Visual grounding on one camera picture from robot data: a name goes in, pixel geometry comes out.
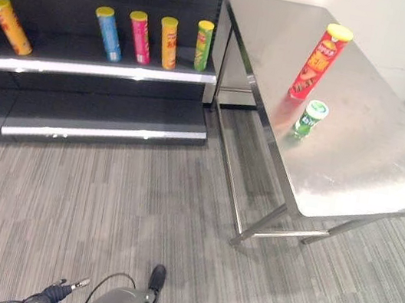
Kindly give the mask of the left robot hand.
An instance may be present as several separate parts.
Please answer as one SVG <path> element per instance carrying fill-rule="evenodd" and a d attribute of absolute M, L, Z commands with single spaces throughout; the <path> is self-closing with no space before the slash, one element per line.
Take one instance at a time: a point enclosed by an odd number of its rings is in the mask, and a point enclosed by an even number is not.
<path fill-rule="evenodd" d="M 59 303 L 74 290 L 86 287 L 90 282 L 91 280 L 89 278 L 84 278 L 69 284 L 67 284 L 65 280 L 58 284 L 51 284 L 40 293 L 25 298 L 22 303 Z"/>

